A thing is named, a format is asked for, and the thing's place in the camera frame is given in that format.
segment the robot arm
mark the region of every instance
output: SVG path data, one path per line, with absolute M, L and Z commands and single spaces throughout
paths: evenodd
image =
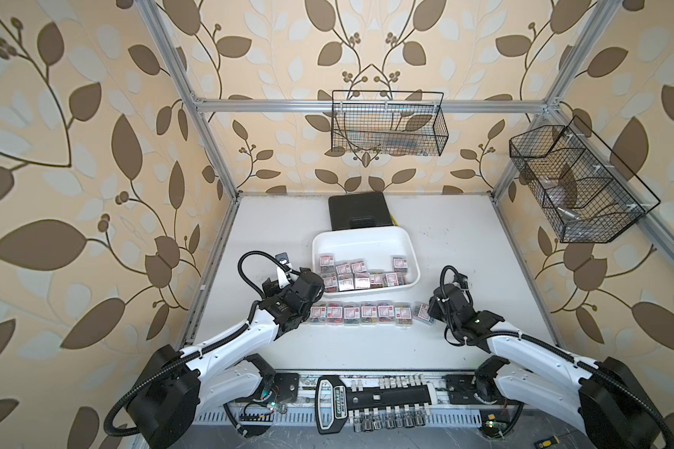
M 445 284 L 450 270 L 454 281 Z M 493 403 L 499 392 L 532 405 L 581 430 L 598 449 L 648 449 L 660 432 L 665 448 L 674 449 L 674 435 L 626 365 L 575 355 L 493 312 L 476 312 L 467 277 L 452 266 L 442 270 L 429 313 L 447 324 L 459 346 L 492 354 L 475 372 L 478 400 Z

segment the white tray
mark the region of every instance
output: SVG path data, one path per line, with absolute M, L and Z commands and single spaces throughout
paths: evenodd
M 350 297 L 392 292 L 410 288 L 420 280 L 420 267 L 417 264 L 417 256 L 415 256 L 410 236 L 398 226 L 323 232 L 312 241 L 312 266 L 316 273 L 319 273 L 321 254 L 334 254 L 335 262 L 364 259 L 368 270 L 378 269 L 391 272 L 392 257 L 400 255 L 407 257 L 409 265 L 405 278 L 407 283 L 404 285 L 336 293 L 325 292 L 325 297 Z

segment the black case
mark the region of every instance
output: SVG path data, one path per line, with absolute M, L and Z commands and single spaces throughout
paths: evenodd
M 382 192 L 332 196 L 328 203 L 332 230 L 392 226 Z

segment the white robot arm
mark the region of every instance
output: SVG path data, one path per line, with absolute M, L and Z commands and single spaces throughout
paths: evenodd
M 278 280 L 264 283 L 264 293 L 242 273 L 242 261 L 252 254 L 266 256 L 279 267 Z M 450 269 L 454 283 L 445 284 Z M 133 389 L 108 412 L 103 426 L 108 435 L 141 433 L 152 449 L 168 448 L 196 415 L 235 399 L 269 396 L 274 369 L 253 353 L 305 321 L 311 305 L 321 298 L 324 283 L 310 270 L 296 272 L 286 261 L 261 251 L 245 254 L 238 272 L 262 301 L 252 304 L 244 322 L 209 340 L 180 352 L 169 345 L 156 351 Z M 298 277 L 293 280 L 290 274 Z M 429 313 L 463 342 L 456 346 L 477 346 L 492 355 L 474 373 L 476 399 L 490 404 L 503 397 L 532 405 L 582 431 L 598 449 L 648 449 L 660 431 L 665 448 L 674 449 L 674 436 L 664 418 L 625 365 L 611 358 L 598 362 L 568 353 L 523 334 L 490 311 L 475 312 L 467 287 L 465 276 L 445 267 Z M 328 377 L 341 383 L 336 376 Z M 335 387 L 334 396 L 343 402 L 349 395 L 344 385 Z M 115 428 L 113 419 L 122 407 L 136 427 Z M 321 433 L 341 429 L 347 419 L 344 407 L 335 429 Z M 246 435 L 226 406 L 225 412 Z

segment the wire basket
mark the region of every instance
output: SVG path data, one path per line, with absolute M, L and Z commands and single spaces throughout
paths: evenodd
M 332 148 L 355 155 L 441 156 L 449 133 L 441 92 L 332 91 Z M 403 100 L 393 100 L 395 96 Z
M 608 149 L 610 162 L 592 152 L 587 136 Z M 562 243 L 608 243 L 661 202 L 578 117 L 567 126 L 541 126 L 512 137 L 510 157 Z M 631 187 L 652 199 L 640 201 Z

